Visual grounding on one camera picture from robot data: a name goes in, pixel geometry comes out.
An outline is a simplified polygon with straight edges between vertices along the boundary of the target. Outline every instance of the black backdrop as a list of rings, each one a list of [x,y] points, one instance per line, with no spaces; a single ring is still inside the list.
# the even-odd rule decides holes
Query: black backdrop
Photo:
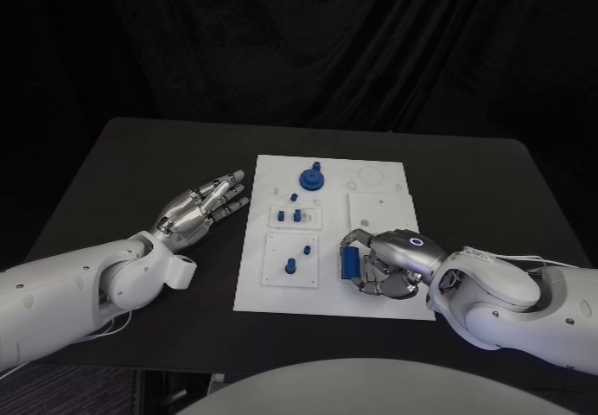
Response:
[[[593,1],[7,7],[3,266],[23,259],[116,116],[517,138],[598,264]]]

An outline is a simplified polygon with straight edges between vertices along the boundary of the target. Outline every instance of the gray round surface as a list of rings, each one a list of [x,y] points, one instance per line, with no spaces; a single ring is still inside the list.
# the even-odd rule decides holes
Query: gray round surface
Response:
[[[180,414],[572,414],[519,389],[415,361],[314,361],[256,374]]]

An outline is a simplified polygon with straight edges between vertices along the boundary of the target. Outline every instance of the small blue part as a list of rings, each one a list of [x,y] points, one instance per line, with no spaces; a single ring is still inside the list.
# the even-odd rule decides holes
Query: small blue part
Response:
[[[341,279],[361,278],[359,269],[359,249],[354,246],[343,248]]]
[[[287,261],[287,266],[284,268],[284,271],[288,274],[294,274],[295,273],[295,270],[297,270],[295,259],[294,258],[289,258],[289,260]]]
[[[318,190],[324,186],[324,175],[320,172],[320,162],[314,162],[310,170],[305,170],[298,176],[298,184],[305,190]]]

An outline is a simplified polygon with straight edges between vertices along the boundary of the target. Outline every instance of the black table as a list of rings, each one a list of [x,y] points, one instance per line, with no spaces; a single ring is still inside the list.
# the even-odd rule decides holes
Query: black table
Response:
[[[403,162],[419,230],[448,251],[471,245],[589,266],[517,141],[127,118],[105,127],[29,260],[128,238],[148,229],[180,191],[238,169],[249,195],[258,154]],[[519,387],[598,387],[598,377],[517,350],[478,349],[441,315],[422,322],[235,312],[246,216],[248,209],[184,251],[197,262],[190,287],[164,286],[122,332],[44,361],[253,374],[304,361],[379,357],[452,367]]]

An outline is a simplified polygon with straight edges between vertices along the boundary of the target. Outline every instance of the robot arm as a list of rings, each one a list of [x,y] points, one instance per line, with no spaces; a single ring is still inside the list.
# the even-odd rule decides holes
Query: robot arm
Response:
[[[374,280],[351,277],[366,294],[410,298],[428,285],[428,308],[441,313],[457,334],[480,348],[516,348],[550,363],[598,374],[598,271],[542,266],[523,271],[501,257],[465,247],[446,255],[412,231],[370,235],[351,231],[344,249],[357,241],[372,248],[366,267]]]
[[[148,232],[0,274],[0,370],[39,359],[140,309],[164,284],[189,287],[196,264],[176,253],[193,245],[246,203],[243,172],[186,191],[161,210]]]

